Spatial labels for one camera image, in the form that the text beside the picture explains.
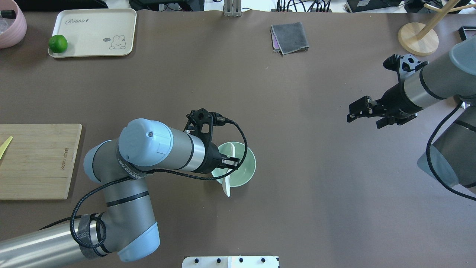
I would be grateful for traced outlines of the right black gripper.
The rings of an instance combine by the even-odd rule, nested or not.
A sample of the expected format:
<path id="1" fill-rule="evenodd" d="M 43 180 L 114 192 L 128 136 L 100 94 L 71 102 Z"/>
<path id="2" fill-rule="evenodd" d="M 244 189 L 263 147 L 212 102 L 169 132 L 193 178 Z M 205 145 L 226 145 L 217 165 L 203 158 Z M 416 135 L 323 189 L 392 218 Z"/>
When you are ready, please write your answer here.
<path id="1" fill-rule="evenodd" d="M 372 100 L 370 96 L 352 102 L 349 105 L 350 113 L 347 115 L 347 122 L 357 120 L 358 118 L 373 117 L 373 109 L 382 106 L 382 119 L 376 122 L 376 127 L 381 129 L 387 125 L 403 125 L 415 119 L 419 112 L 419 107 L 407 97 L 401 84 L 397 84 L 387 90 L 377 101 Z"/>

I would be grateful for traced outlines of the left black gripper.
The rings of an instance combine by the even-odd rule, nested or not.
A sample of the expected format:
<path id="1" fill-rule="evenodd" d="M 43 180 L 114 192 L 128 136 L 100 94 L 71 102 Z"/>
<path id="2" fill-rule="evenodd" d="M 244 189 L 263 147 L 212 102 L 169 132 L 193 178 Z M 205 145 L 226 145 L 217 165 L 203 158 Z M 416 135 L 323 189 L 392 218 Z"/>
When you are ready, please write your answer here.
<path id="1" fill-rule="evenodd" d="M 221 154 L 216 144 L 213 143 L 209 144 L 205 156 L 203 174 L 211 173 L 216 168 L 236 170 L 240 162 L 239 158 L 227 157 L 225 154 Z"/>

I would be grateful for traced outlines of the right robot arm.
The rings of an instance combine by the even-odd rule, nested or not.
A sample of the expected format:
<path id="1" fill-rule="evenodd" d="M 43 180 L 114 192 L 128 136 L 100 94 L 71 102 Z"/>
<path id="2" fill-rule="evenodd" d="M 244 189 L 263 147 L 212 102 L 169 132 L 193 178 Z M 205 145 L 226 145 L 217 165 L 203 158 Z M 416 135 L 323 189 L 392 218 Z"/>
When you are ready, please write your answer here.
<path id="1" fill-rule="evenodd" d="M 403 125 L 419 112 L 447 99 L 455 107 L 430 135 L 418 167 L 446 190 L 475 200 L 476 149 L 476 39 L 456 44 L 432 62 L 412 54 L 393 54 L 383 67 L 396 72 L 397 84 L 381 98 L 363 96 L 349 105 L 347 122 L 377 117 L 376 127 Z"/>

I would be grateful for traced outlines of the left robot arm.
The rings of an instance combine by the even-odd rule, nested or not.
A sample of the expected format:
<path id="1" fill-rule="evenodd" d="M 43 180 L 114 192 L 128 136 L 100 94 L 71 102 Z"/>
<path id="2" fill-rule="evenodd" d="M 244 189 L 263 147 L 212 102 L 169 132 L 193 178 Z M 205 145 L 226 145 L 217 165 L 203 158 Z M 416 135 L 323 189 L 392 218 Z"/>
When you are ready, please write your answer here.
<path id="1" fill-rule="evenodd" d="M 1 242 L 2 268 L 58 268 L 116 252 L 137 261 L 160 245 L 146 177 L 163 172 L 197 179 L 216 168 L 229 175 L 244 159 L 221 154 L 212 128 L 232 124 L 216 114 L 187 116 L 179 131 L 159 121 L 131 121 L 119 138 L 92 148 L 84 171 L 100 186 L 82 197 L 71 216 L 41 230 Z"/>

